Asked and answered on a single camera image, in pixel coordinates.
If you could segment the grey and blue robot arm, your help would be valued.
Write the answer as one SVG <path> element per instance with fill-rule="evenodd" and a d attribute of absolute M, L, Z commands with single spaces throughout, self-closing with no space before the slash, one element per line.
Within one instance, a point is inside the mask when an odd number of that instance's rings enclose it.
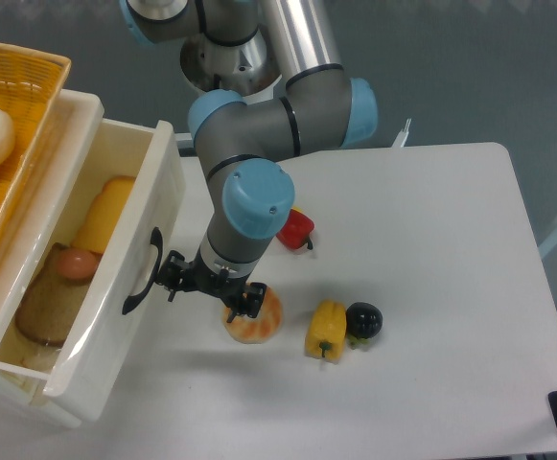
<path fill-rule="evenodd" d="M 169 293 L 199 291 L 233 315 L 255 317 L 267 287 L 250 274 L 294 202 L 281 162 L 370 138 L 379 122 L 374 91 L 346 74 L 320 1 L 124 1 L 121 11 L 146 43 L 199 37 L 221 56 L 249 53 L 261 38 L 277 59 L 283 97 L 248 103 L 216 72 L 192 104 L 188 128 L 214 213 L 194 259 L 160 252 L 149 279 Z"/>

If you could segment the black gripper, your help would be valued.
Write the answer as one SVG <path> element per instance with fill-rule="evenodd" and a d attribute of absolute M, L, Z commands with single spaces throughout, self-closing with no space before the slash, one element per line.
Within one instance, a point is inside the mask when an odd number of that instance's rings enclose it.
<path fill-rule="evenodd" d="M 246 284 L 246 281 L 247 276 L 233 278 L 221 270 L 215 273 L 200 256 L 190 263 L 181 253 L 171 250 L 154 282 L 168 292 L 168 302 L 172 302 L 179 292 L 191 291 L 221 299 L 230 309 L 226 322 L 232 323 L 237 316 L 255 319 L 265 300 L 267 285 L 259 282 Z"/>

